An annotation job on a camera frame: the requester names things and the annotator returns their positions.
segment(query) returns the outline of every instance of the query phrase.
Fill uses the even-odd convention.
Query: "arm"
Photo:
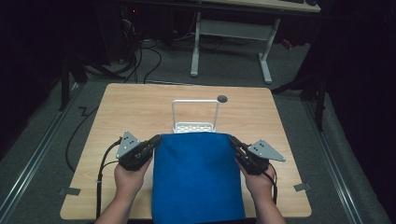
[[[101,216],[96,220],[96,224],[103,223],[127,223],[131,213],[134,197],[143,186],[144,175],[149,168],[152,159],[148,160],[139,171],[127,171],[119,164],[114,170],[116,180],[116,195]]]
[[[272,199],[272,183],[265,175],[249,175],[244,167],[239,164],[239,168],[245,176],[247,189],[251,193],[256,208],[257,223],[259,224],[284,224],[285,219],[280,214]],[[269,176],[274,177],[275,171],[272,166],[268,166],[265,171]]]

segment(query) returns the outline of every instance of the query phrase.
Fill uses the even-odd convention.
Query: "table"
[[[303,190],[295,185],[302,183],[290,150],[276,105],[270,90],[265,88],[208,87],[109,84],[93,122],[91,132],[78,162],[70,188],[80,189],[79,195],[66,195],[61,210],[64,219],[95,219],[96,178],[106,149],[130,131],[141,141],[158,133],[172,133],[172,102],[176,99],[217,99],[228,97],[221,104],[216,124],[218,133],[230,133],[247,144],[264,139],[286,162],[273,161],[278,174],[277,206],[284,217],[308,217],[311,207]],[[203,109],[183,113],[180,119],[194,119],[204,114]],[[114,161],[117,148],[107,156]],[[115,194],[115,164],[104,170],[102,186],[102,210]],[[255,217],[255,210],[245,179],[241,174],[241,186],[247,217]],[[151,218],[152,164],[145,176],[143,188],[136,195],[130,218]]]
[[[202,2],[213,2],[222,4],[234,4],[243,5],[248,7],[268,7],[278,10],[294,10],[301,12],[320,12],[319,6],[309,6],[307,3],[298,4],[279,0],[204,0]],[[220,35],[228,37],[255,39],[266,41],[265,48],[262,53],[259,53],[259,62],[262,67],[262,75],[264,81],[267,84],[272,83],[271,74],[267,64],[267,57],[271,46],[273,44],[274,38],[276,36],[276,31],[280,19],[275,19],[272,25],[258,25],[258,24],[248,24],[240,22],[229,22],[229,21],[212,21],[212,20],[201,20],[201,13],[198,12],[197,20],[195,25],[195,43],[194,50],[192,52],[191,60],[191,76],[198,76],[199,68],[199,41],[200,35]]]

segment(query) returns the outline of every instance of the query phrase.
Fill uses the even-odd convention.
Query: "human hand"
[[[247,189],[250,192],[253,200],[271,200],[272,201],[272,181],[265,175],[249,175],[245,168],[238,163],[239,169],[244,174],[247,184]],[[265,171],[271,178],[275,177],[274,167],[271,165],[268,166],[268,169]]]
[[[114,170],[114,178],[116,180],[116,198],[132,200],[137,192],[143,186],[143,180],[149,164],[150,158],[138,171],[127,171],[121,165],[117,165]]]

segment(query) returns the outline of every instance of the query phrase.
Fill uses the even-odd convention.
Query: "gray carpet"
[[[257,42],[250,44],[251,46],[245,46],[249,50],[256,49],[256,45],[260,45]],[[145,43],[145,46],[153,46],[153,42]],[[203,47],[214,48],[215,46],[216,43],[210,43]],[[162,62],[150,74],[148,82],[165,81],[273,89],[294,78],[309,49],[309,46],[302,46],[286,50],[282,46],[274,45],[268,58],[274,83],[268,86],[263,83],[256,54],[249,50],[239,50],[237,47],[235,44],[222,44],[219,49],[203,49],[200,75],[191,78],[189,76],[191,46],[175,45],[169,48],[157,44],[152,49],[161,53]],[[138,82],[143,80],[143,76],[157,64],[159,58],[154,51],[143,49],[143,60],[137,70]],[[64,196],[60,195],[59,191],[61,188],[67,188],[73,177],[73,173],[65,162],[64,154],[73,131],[85,119],[82,107],[86,108],[86,114],[93,111],[100,104],[105,87],[110,82],[120,81],[90,77],[89,82],[81,87],[81,92],[64,115],[64,121],[53,135],[47,154],[7,223],[87,223],[87,221],[60,218],[59,213]],[[3,180],[0,188],[0,202],[6,199],[51,121],[57,116],[57,110],[61,105],[60,99],[60,85],[58,84],[52,90],[46,103],[40,106],[31,117],[29,125],[11,151],[0,162],[0,178]],[[320,141],[311,123],[312,118],[307,115],[304,103],[300,102],[294,91],[276,95],[275,100],[302,180],[312,187],[306,192],[311,203],[312,215],[305,218],[287,218],[288,223],[349,223],[324,160]],[[329,140],[334,157],[339,162],[340,169],[345,174],[356,205],[361,210],[362,223],[390,223],[348,147],[332,111],[331,101],[327,99],[326,104],[324,133]],[[94,114],[87,118],[71,141],[68,158],[73,167],[76,167],[78,163],[93,119]]]

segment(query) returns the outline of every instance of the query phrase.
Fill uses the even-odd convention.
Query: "blue cloth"
[[[225,133],[162,134],[154,155],[154,223],[245,217],[239,167],[229,138]]]

